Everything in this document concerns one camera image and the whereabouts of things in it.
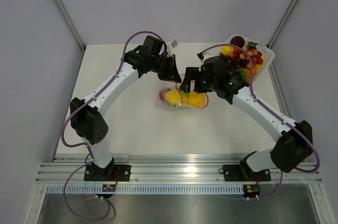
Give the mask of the yellow lemon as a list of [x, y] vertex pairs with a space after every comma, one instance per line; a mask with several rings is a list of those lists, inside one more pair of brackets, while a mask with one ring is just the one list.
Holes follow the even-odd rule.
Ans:
[[205, 94], [199, 94], [196, 92], [190, 92], [187, 102], [197, 108], [202, 108], [205, 105], [206, 97]]

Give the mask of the green cabbage-like vegetable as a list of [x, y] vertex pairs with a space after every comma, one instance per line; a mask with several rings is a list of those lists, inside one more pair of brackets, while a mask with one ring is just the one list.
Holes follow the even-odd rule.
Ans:
[[187, 98], [189, 97], [189, 95], [190, 95], [190, 93], [188, 92], [188, 93], [185, 93], [185, 92], [183, 92], [183, 91], [181, 91], [180, 90], [180, 92], [181, 92], [181, 94], [183, 95], [183, 96], [186, 96]]

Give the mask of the red apple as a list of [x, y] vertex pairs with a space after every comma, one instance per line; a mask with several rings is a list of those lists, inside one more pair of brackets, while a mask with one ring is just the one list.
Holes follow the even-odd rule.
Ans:
[[165, 98], [165, 94], [170, 91], [169, 88], [164, 88], [164, 89], [161, 89], [158, 93], [158, 96], [159, 96], [159, 99], [161, 102], [167, 102], [166, 98]]

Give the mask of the yellow mango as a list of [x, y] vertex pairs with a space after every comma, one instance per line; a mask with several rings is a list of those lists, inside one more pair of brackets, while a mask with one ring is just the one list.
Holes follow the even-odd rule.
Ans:
[[165, 93], [165, 99], [174, 106], [179, 106], [182, 103], [181, 94], [177, 90], [169, 90]]

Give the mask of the clear zip bag orange zipper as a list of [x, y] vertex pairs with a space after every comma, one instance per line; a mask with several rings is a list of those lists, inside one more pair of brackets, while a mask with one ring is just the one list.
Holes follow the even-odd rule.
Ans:
[[[180, 84], [179, 83], [174, 83], [174, 84], [171, 84], [170, 86], [163, 86], [159, 89], [159, 91], [161, 89], [164, 89], [164, 88], [169, 88], [170, 90], [177, 90], [180, 94], [180, 89], [179, 89], [179, 86]], [[155, 101], [155, 107], [158, 108], [158, 109], [163, 109], [163, 110], [173, 110], [173, 109], [181, 109], [181, 108], [195, 108], [195, 109], [205, 109], [207, 108], [207, 106], [209, 105], [209, 102], [210, 102], [210, 98], [208, 96], [207, 93], [202, 93], [202, 94], [205, 94], [205, 97], [206, 97], [206, 102], [205, 102], [205, 105], [202, 107], [202, 108], [197, 108], [197, 107], [194, 107], [192, 105], [190, 105], [188, 102], [187, 102], [187, 97], [186, 96], [183, 96], [181, 94], [181, 97], [182, 97], [182, 103], [179, 105], [180, 107], [179, 108], [171, 108], [170, 107], [170, 104], [168, 101], [167, 102], [161, 102], [160, 99], [159, 99], [159, 96], [157, 95], [157, 100]]]

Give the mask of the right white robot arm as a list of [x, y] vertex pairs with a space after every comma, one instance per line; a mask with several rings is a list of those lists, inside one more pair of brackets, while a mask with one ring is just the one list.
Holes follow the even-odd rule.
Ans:
[[253, 118], [275, 141], [273, 148], [252, 152], [240, 161], [240, 175], [245, 180], [267, 169], [289, 173], [314, 152], [311, 125], [306, 121], [298, 123], [268, 105], [248, 82], [238, 75], [232, 76], [220, 57], [208, 58], [200, 67], [185, 69], [180, 90], [187, 93], [191, 89], [199, 94], [215, 92]]

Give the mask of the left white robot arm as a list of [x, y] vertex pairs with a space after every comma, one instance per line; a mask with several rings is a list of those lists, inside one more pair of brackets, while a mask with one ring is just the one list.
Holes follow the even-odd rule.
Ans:
[[123, 50], [117, 70], [95, 91], [83, 99], [72, 99], [70, 125], [86, 144], [91, 157], [86, 163], [85, 181], [129, 181], [130, 166], [116, 165], [108, 150], [105, 138], [109, 127], [104, 116], [123, 91], [148, 72], [156, 73], [159, 80], [180, 83], [172, 53], [176, 46], [176, 40], [164, 42], [148, 35], [143, 44], [130, 51]]

